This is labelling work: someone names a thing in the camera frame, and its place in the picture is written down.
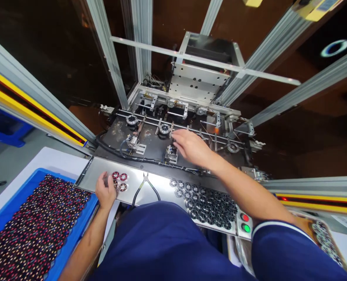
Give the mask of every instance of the pliers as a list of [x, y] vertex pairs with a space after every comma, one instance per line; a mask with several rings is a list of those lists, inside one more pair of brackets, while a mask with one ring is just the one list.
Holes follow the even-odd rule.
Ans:
[[148, 184], [149, 184], [149, 185], [151, 186], [151, 188], [154, 190], [155, 194], [156, 194], [157, 197], [158, 197], [158, 201], [161, 200], [161, 197], [159, 196], [158, 191], [155, 189], [155, 187], [154, 187], [154, 186], [151, 184], [151, 182], [149, 181], [149, 172], [147, 172], [147, 175], [146, 175], [146, 176], [145, 176], [145, 172], [144, 172], [144, 173], [143, 173], [143, 181], [142, 181], [141, 185], [139, 186], [139, 188], [137, 189], [137, 191], [136, 191], [136, 193], [135, 193], [135, 195], [134, 195], [134, 197], [133, 197], [132, 208], [134, 208], [134, 204], [135, 204], [135, 202], [136, 202], [137, 195], [138, 195], [138, 193], [140, 192], [140, 190], [141, 190], [141, 188], [142, 188], [142, 186], [143, 186], [143, 184], [144, 184], [145, 182], [148, 182]]

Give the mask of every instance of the person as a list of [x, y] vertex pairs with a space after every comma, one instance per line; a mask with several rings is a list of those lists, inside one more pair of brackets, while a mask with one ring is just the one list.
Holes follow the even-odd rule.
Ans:
[[[347, 280], [347, 272], [300, 229], [295, 217], [263, 186], [233, 167], [192, 132], [172, 133], [181, 155], [209, 169], [254, 221], [252, 265], [264, 280]], [[96, 184], [100, 208], [60, 280], [81, 280], [102, 246], [116, 198], [108, 176]], [[179, 206], [158, 201], [132, 210], [119, 225], [103, 262], [89, 280], [255, 280], [215, 249]]]

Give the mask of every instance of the blue tray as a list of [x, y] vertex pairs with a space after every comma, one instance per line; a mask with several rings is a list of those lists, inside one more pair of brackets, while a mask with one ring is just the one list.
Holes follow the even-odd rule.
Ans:
[[[36, 169], [29, 179], [19, 188], [15, 195], [8, 201], [8, 203], [0, 210], [0, 231], [4, 229], [5, 224], [12, 219], [14, 213], [20, 209], [20, 206], [26, 201], [29, 195], [33, 193], [34, 189], [38, 187], [38, 184], [44, 180], [47, 174], [72, 183], [76, 182], [74, 179], [43, 168]], [[49, 270], [46, 280], [57, 280], [59, 278], [65, 264], [77, 245], [78, 240], [81, 238], [84, 228], [93, 214], [97, 203], [98, 199], [96, 195], [92, 194], [89, 201], [86, 203], [86, 207], [77, 218], [77, 223], [73, 226], [72, 232], [67, 237], [66, 243], [54, 260], [54, 265]]]

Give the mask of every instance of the white cuff stripe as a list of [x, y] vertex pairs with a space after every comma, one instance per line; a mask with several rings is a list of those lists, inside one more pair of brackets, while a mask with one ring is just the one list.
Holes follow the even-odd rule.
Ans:
[[299, 228], [297, 228], [297, 227], [295, 227], [295, 226], [292, 226], [292, 225], [290, 225], [290, 224], [284, 223], [284, 222], [276, 222], [276, 221], [267, 221], [267, 222], [263, 222], [263, 223], [261, 223], [260, 225], [258, 225], [258, 226], [254, 229], [254, 231], [253, 231], [253, 233], [252, 233], [252, 240], [253, 240], [254, 235], [256, 234], [256, 232], [257, 232], [259, 229], [261, 229], [261, 228], [264, 227], [264, 226], [270, 226], [270, 225], [285, 226], [285, 227], [288, 227], [288, 228], [290, 228], [290, 229], [296, 230], [297, 232], [301, 233], [302, 235], [308, 237], [308, 238], [315, 244], [315, 242], [313, 241], [313, 239], [310, 238], [310, 236], [307, 235], [307, 234], [306, 234], [304, 231], [302, 231], [301, 229], [299, 229]]

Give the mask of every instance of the hand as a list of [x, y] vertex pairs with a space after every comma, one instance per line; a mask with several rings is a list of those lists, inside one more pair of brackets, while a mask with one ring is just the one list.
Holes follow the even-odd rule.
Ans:
[[111, 176], [107, 177], [108, 187], [104, 185], [104, 179], [107, 177], [107, 172], [103, 172], [95, 185], [95, 195], [99, 200], [102, 209], [111, 210], [112, 205], [116, 199], [116, 189], [114, 188], [114, 181]]
[[193, 132], [180, 129], [173, 131], [172, 137], [175, 139], [173, 145], [177, 147], [182, 156], [195, 165], [211, 169], [219, 157]]

